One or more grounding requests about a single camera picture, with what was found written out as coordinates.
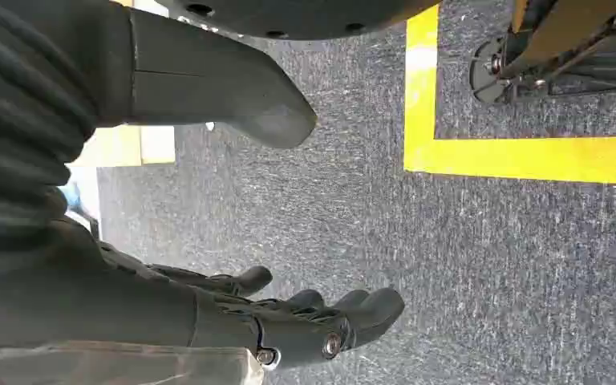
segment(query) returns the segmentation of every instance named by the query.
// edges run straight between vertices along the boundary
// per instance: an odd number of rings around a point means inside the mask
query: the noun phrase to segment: gray fabric
[[[529,112],[521,128],[467,104],[466,59],[454,74],[449,61],[508,23],[498,3],[444,5],[440,136],[444,122],[460,137],[527,136],[563,119],[616,132],[615,96],[598,117],[587,99],[565,101],[566,116],[514,107]],[[270,383],[616,383],[616,186],[405,172],[404,26],[254,43],[306,93],[316,132],[276,151],[195,126],[177,131],[175,166],[101,170],[109,241],[206,274],[265,264],[276,280],[259,297],[401,291],[407,309],[382,341]]]

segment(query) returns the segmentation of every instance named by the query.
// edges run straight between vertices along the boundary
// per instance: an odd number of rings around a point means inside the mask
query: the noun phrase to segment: prosthetic arm
[[[0,347],[244,347],[272,368],[386,332],[403,310],[394,290],[252,302],[266,269],[145,266],[64,219],[54,186],[95,127],[205,121],[291,148],[315,115],[271,59],[219,35],[107,0],[0,0]]]

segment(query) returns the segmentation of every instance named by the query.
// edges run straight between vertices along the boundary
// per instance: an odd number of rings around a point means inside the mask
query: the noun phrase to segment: wheel
[[[507,103],[509,82],[499,79],[501,39],[493,39],[480,46],[471,59],[468,81],[474,97],[483,103]]]

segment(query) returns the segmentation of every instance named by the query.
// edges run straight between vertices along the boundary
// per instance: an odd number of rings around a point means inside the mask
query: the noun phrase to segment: yellow floor marking
[[[141,166],[141,130],[137,126],[98,128],[83,146],[75,167]]]
[[[616,184],[616,136],[435,140],[437,34],[438,7],[407,23],[406,170]]]
[[[143,164],[168,164],[176,161],[176,133],[173,126],[140,128],[140,158]]]

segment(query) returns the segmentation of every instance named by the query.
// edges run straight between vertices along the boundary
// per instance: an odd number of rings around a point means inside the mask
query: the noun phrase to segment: robotic hand
[[[144,265],[103,244],[103,257],[118,269],[143,279],[168,279],[187,285],[197,296],[193,347],[246,347],[268,369],[296,367],[336,358],[341,352],[374,342],[402,314],[404,302],[393,289],[354,290],[326,306],[315,290],[286,301],[251,301],[270,284],[272,274],[256,266],[233,277],[206,277],[185,269]]]

